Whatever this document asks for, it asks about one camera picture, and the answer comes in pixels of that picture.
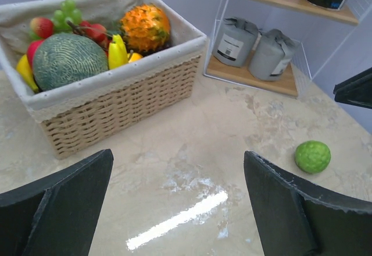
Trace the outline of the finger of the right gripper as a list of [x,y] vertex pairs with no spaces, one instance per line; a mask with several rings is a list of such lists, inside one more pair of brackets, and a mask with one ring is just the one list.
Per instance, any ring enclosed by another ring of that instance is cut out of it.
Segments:
[[333,94],[334,101],[342,104],[371,109],[372,68],[369,68],[337,85]]

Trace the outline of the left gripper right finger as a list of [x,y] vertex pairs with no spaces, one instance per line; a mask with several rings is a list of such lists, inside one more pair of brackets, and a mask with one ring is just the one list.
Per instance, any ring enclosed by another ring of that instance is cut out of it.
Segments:
[[244,174],[265,255],[371,255],[371,202],[290,173],[253,151]]

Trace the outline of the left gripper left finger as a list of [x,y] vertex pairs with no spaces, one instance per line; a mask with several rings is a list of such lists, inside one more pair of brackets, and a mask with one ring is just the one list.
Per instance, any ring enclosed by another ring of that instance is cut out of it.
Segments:
[[1,194],[1,255],[88,255],[114,157],[98,151]]

